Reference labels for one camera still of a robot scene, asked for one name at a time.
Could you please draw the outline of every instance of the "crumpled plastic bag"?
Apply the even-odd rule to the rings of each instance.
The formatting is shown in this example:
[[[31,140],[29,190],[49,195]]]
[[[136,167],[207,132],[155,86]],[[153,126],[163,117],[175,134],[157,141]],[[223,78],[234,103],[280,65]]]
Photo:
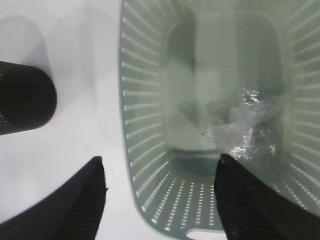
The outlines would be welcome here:
[[[236,160],[255,159],[253,164],[261,165],[259,161],[274,158],[278,150],[275,134],[263,123],[278,114],[284,105],[284,96],[243,88],[242,99],[229,112],[229,123],[224,124],[218,116],[211,115],[202,122],[202,131],[223,153]]]

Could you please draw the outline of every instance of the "black cylinder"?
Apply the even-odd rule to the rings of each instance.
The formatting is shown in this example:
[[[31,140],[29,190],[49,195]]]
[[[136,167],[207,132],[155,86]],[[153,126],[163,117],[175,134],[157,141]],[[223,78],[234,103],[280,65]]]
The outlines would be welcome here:
[[[0,61],[0,135],[45,125],[56,106],[55,86],[44,71]]]

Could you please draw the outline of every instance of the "black textured object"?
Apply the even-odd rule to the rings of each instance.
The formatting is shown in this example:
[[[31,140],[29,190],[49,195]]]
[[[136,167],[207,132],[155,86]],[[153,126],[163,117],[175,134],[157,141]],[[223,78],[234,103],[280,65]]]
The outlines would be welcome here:
[[[94,157],[47,198],[1,224],[0,239],[94,240],[105,203],[105,171]]]
[[[280,196],[229,155],[221,155],[214,191],[229,240],[320,239],[319,217]]]
[[[57,106],[57,92],[42,70],[0,61],[0,135],[46,124]]]

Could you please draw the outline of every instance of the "white surface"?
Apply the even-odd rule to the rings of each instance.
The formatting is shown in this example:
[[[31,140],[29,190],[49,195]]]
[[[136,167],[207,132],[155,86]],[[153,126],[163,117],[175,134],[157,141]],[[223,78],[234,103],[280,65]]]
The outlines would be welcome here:
[[[131,196],[118,98],[119,13],[120,0],[0,0],[0,61],[43,69],[58,93],[46,126],[0,137],[0,222],[102,156],[109,191],[96,239],[165,239]]]

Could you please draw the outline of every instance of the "light green basket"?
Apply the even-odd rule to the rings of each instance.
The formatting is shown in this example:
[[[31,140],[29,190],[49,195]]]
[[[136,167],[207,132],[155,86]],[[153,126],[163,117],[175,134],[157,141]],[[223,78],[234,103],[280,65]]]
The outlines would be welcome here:
[[[288,94],[270,126],[272,171],[243,164],[320,216],[320,1],[124,0],[119,82],[136,205],[158,231],[222,231],[214,179],[220,152],[203,135],[240,88]]]

